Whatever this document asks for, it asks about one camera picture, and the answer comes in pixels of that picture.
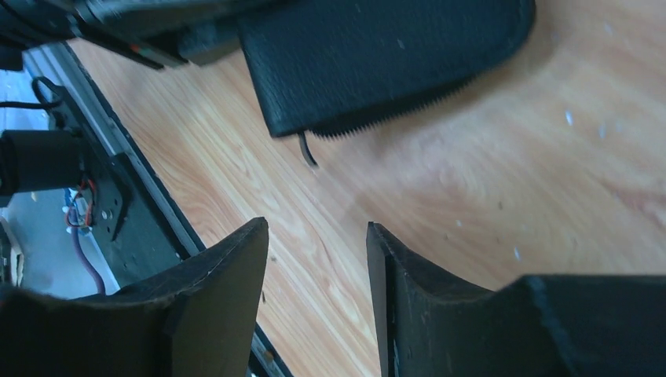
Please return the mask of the black zippered tool case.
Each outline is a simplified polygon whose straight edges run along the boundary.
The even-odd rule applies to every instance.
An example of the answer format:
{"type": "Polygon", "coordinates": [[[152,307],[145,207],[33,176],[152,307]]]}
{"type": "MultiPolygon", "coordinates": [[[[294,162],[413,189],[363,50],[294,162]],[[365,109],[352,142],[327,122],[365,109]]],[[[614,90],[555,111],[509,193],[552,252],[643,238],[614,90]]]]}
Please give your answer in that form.
{"type": "Polygon", "coordinates": [[[527,41],[533,1],[289,1],[239,18],[271,137],[346,137],[450,97],[527,41]]]}

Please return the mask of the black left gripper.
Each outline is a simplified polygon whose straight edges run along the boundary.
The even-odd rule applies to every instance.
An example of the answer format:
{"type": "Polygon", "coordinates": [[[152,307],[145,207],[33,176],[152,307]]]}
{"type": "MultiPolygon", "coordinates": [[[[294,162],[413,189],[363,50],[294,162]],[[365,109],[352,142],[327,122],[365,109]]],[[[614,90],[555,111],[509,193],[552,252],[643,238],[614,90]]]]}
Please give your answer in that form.
{"type": "Polygon", "coordinates": [[[1,68],[75,38],[153,68],[209,64],[236,49],[239,16],[267,1],[3,1],[1,68]]]}

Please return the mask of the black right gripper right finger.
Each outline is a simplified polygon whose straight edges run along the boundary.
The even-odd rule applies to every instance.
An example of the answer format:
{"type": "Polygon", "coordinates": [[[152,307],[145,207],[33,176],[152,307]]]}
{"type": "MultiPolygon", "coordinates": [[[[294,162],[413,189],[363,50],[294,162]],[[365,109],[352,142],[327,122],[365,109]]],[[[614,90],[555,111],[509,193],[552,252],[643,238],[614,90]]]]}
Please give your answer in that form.
{"type": "Polygon", "coordinates": [[[662,376],[665,278],[525,275],[472,284],[368,224],[384,376],[662,376]]]}

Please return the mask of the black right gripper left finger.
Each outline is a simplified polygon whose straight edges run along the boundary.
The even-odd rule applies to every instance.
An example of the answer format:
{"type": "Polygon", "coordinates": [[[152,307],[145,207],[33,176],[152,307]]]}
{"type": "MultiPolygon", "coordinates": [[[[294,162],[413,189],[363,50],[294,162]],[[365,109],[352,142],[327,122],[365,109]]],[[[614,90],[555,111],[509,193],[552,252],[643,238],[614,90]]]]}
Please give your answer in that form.
{"type": "Polygon", "coordinates": [[[65,300],[1,288],[4,376],[244,376],[269,227],[219,243],[113,295],[65,300]]]}

